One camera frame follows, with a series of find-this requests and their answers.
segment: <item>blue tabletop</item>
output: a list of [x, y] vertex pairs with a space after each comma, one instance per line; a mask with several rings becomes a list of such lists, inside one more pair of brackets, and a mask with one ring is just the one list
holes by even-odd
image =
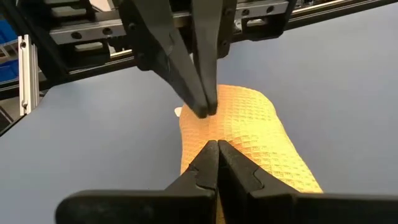
[[[220, 83], [263, 92], [326, 192], [397, 194], [398, 4], [233, 44]], [[182, 101], [152, 72], [52, 88], [0, 138], [0, 222], [53, 223], [84, 189], [163, 189], [178, 177]]]

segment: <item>yellow waffle towel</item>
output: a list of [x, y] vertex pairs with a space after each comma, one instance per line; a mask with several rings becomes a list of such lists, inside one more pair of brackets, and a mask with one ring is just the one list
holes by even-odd
[[180, 129], [181, 173], [207, 141], [222, 139], [296, 190], [322, 193], [310, 169], [286, 135], [274, 105], [258, 91], [219, 85], [217, 114], [198, 119], [184, 105]]

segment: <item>screw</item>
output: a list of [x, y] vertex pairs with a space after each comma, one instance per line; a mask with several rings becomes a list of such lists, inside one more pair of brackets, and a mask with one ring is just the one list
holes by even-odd
[[79, 32], [73, 32], [72, 34], [70, 34], [72, 36], [73, 39], [75, 40], [80, 40], [82, 38], [81, 34]]
[[250, 14], [250, 10], [249, 9], [244, 9], [242, 11], [242, 16], [248, 16]]
[[226, 8], [224, 10], [224, 16], [230, 16], [232, 14], [232, 9], [231, 8]]
[[113, 31], [110, 29], [110, 28], [104, 28], [103, 30], [102, 30], [102, 33], [104, 34], [104, 35], [111, 35], [112, 33], [113, 33]]
[[133, 22], [130, 23], [130, 24], [129, 24], [129, 29], [134, 31], [134, 30], [136, 29], [136, 24], [133, 23]]
[[25, 108], [25, 109], [27, 108], [27, 103], [25, 101], [23, 101], [21, 105], [23, 108]]
[[269, 6], [268, 9], [267, 9], [267, 14], [268, 13], [272, 13], [274, 9], [275, 9], [274, 6]]

